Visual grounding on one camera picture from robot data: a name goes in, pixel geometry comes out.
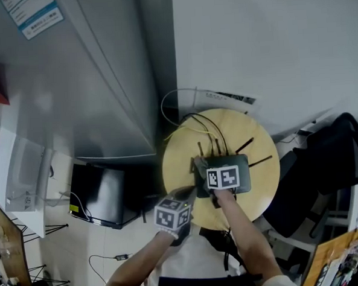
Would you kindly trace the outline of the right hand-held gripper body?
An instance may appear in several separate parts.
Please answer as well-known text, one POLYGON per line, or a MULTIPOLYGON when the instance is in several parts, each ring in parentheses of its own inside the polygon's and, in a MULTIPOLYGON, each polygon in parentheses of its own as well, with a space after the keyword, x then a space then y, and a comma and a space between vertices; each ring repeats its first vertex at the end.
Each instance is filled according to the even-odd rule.
POLYGON ((237 165, 214 167, 206 169, 206 190, 211 196, 211 201, 215 208, 220 205, 214 191, 229 190, 235 197, 236 189, 240 186, 239 170, 237 165))

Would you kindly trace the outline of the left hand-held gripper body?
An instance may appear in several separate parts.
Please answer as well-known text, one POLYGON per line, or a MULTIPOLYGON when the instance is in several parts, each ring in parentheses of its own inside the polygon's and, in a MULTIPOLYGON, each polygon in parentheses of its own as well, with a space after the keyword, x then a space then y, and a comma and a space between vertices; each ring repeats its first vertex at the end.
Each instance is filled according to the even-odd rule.
POLYGON ((172 190, 155 206, 154 224, 159 231, 174 236, 171 246, 180 246, 190 234, 195 198, 195 187, 186 186, 172 190))

